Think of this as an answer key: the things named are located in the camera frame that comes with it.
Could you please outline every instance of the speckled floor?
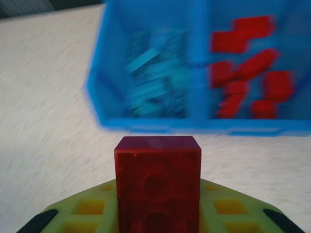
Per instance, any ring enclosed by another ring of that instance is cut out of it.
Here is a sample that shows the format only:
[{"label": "speckled floor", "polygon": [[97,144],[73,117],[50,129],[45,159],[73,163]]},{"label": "speckled floor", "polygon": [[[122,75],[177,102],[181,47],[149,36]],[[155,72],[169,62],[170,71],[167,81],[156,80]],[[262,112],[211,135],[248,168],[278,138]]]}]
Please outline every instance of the speckled floor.
[{"label": "speckled floor", "polygon": [[[0,21],[0,232],[115,177],[128,133],[99,129],[82,87],[101,7]],[[195,135],[202,178],[280,208],[311,233],[311,138]]]}]

